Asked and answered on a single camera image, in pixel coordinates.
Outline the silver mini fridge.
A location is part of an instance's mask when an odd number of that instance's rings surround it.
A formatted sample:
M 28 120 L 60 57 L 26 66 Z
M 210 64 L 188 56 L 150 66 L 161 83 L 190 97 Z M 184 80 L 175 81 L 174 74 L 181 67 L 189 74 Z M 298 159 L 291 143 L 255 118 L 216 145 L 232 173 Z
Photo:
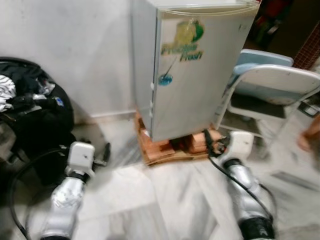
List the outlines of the silver mini fridge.
M 154 142 L 208 128 L 259 0 L 132 0 L 135 109 Z

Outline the person's hand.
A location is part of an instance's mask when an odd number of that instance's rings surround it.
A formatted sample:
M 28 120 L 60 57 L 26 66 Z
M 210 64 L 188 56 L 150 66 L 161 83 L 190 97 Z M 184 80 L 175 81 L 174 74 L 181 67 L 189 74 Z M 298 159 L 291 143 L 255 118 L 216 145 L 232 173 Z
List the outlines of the person's hand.
M 297 145 L 301 150 L 310 153 L 312 151 L 311 143 L 317 138 L 320 138 L 320 115 L 316 115 L 310 126 L 299 135 Z

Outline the black bag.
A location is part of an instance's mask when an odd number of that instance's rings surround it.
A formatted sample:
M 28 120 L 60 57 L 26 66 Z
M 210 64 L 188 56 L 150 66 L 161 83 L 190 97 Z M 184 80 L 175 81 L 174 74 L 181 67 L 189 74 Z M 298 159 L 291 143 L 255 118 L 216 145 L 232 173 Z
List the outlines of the black bag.
M 76 141 L 74 109 L 66 91 L 36 62 L 0 56 L 0 74 L 11 78 L 16 109 L 0 112 L 0 122 L 16 135 L 14 148 L 30 160 Z

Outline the white folding chair blue pads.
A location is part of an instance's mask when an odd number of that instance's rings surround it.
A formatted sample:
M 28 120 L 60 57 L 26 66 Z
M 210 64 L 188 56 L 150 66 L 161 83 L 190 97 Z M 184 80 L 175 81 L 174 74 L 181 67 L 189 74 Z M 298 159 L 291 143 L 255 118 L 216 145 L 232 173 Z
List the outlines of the white folding chair blue pads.
M 251 126 L 246 129 L 270 147 L 298 106 L 320 91 L 320 74 L 293 64 L 293 58 L 286 55 L 242 49 L 222 97 L 222 106 L 216 112 L 215 128 L 240 130 L 240 126 L 231 125 L 233 116 L 256 122 L 281 121 L 273 133 L 263 134 Z

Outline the black white striped cloth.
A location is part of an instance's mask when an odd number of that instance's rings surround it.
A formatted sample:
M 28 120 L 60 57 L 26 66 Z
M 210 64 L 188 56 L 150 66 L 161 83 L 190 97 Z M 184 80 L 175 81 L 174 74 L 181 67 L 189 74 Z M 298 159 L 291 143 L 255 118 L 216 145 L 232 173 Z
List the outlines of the black white striped cloth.
M 0 113 L 16 109 L 10 100 L 16 97 L 16 85 L 6 75 L 0 74 Z

